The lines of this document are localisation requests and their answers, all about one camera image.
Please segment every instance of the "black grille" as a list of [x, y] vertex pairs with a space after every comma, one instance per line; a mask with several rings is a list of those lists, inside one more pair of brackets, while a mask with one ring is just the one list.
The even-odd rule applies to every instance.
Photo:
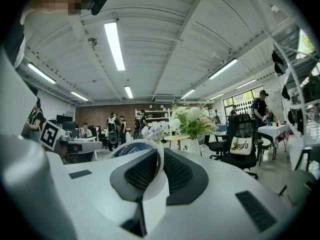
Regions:
[[164, 161], [170, 194], [187, 186], [193, 175], [190, 167], [167, 153], [164, 153]]
[[138, 190], [145, 191], [157, 170], [157, 155], [150, 155], [124, 173], [125, 180]]

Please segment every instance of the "mesh chair back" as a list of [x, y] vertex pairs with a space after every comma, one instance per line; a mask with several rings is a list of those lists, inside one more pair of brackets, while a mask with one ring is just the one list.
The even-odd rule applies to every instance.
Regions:
[[238, 125], [238, 130], [235, 136], [241, 138], [252, 137], [252, 151], [256, 152], [255, 145], [255, 132], [256, 123], [254, 119], [251, 119], [248, 114], [239, 114], [234, 118], [234, 124]]

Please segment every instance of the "ceiling fixture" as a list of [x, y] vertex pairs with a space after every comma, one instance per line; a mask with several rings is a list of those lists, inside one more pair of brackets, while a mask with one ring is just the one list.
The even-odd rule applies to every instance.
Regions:
[[188, 95], [192, 94], [196, 89], [192, 89], [191, 91], [189, 91], [186, 95], [182, 96], [181, 99], [184, 99], [185, 97], [187, 97]]
[[47, 76], [45, 73], [43, 73], [40, 69], [38, 69], [35, 65], [29, 63], [28, 67], [30, 69], [32, 69], [34, 72], [36, 72], [38, 75], [42, 76], [44, 79], [46, 79], [47, 81], [49, 81], [51, 84], [55, 84], [56, 81], [53, 80], [52, 78], [50, 78], [49, 76]]
[[239, 88], [241, 88], [241, 87], [244, 87], [244, 86], [246, 86], [246, 85], [248, 85], [248, 84], [251, 84], [251, 83], [253, 83], [253, 82], [255, 82], [255, 81], [257, 81], [257, 80], [256, 80], [256, 79], [253, 79], [253, 80], [251, 80], [250, 82], [246, 82], [246, 83], [244, 83], [243, 85], [238, 86], [237, 89], [239, 89]]
[[106, 33], [106, 38], [108, 39], [108, 42], [109, 42], [109, 46], [112, 52], [112, 56], [113, 56], [116, 68], [118, 69], [118, 71], [126, 70], [124, 60], [122, 58], [121, 49], [120, 49], [117, 23], [113, 22], [113, 23], [104, 24], [104, 30]]
[[211, 101], [211, 100], [213, 100], [213, 99], [215, 99], [215, 98], [218, 98], [218, 97], [220, 97], [220, 96], [222, 96], [222, 95], [225, 95], [225, 94], [224, 94], [224, 93], [221, 93], [221, 94], [219, 94], [219, 95], [217, 95], [217, 96], [214, 96], [214, 97], [210, 98], [209, 100]]
[[225, 64], [221, 69], [219, 69], [217, 72], [215, 72], [212, 76], [209, 77], [210, 80], [214, 79], [215, 77], [219, 76], [222, 72], [230, 68], [233, 64], [235, 64], [238, 60], [236, 58], [233, 58], [230, 60], [227, 64]]
[[133, 99], [134, 96], [132, 95], [130, 86], [125, 86], [124, 89], [125, 89], [126, 93], [128, 94], [129, 99]]
[[78, 93], [76, 93], [76, 92], [74, 92], [74, 91], [72, 91], [71, 93], [72, 93], [73, 95], [77, 96], [78, 98], [84, 100], [85, 102], [88, 102], [88, 101], [89, 101], [88, 99], [82, 97], [81, 95], [79, 95]]

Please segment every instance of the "white ceiling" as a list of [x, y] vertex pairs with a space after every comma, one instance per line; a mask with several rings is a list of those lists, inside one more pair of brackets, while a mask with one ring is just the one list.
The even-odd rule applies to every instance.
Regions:
[[[118, 71], [104, 24], [117, 22], [126, 71]], [[56, 87], [21, 67], [55, 95], [82, 104], [151, 102], [155, 95], [198, 101], [273, 72], [272, 32], [286, 21], [264, 0], [108, 0], [97, 16], [33, 13], [25, 22], [23, 64], [33, 62]], [[97, 46], [88, 45], [97, 39]], [[238, 62], [214, 80], [208, 77], [233, 57]]]

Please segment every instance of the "white wall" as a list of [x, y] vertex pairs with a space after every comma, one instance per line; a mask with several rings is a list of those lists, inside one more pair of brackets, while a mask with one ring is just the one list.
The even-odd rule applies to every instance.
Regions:
[[40, 99], [43, 115], [46, 119], [56, 119], [57, 115], [66, 114], [66, 111], [73, 112], [75, 120], [76, 106], [42, 90], [38, 90], [37, 97]]

